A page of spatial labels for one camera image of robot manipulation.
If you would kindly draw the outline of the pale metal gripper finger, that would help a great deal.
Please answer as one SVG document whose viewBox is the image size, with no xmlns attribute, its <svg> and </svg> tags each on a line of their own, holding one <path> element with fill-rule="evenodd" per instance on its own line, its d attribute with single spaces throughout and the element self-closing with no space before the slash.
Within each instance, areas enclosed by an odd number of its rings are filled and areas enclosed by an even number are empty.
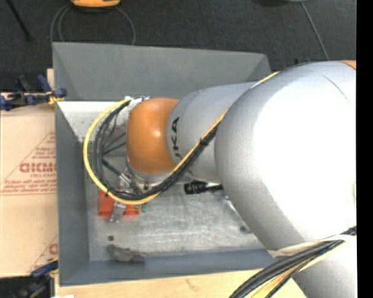
<svg viewBox="0 0 373 298">
<path fill-rule="evenodd" d="M 118 223 L 121 219 L 124 211 L 126 209 L 126 205 L 121 202 L 114 202 L 112 205 L 112 210 L 109 216 L 110 223 Z"/>
</svg>

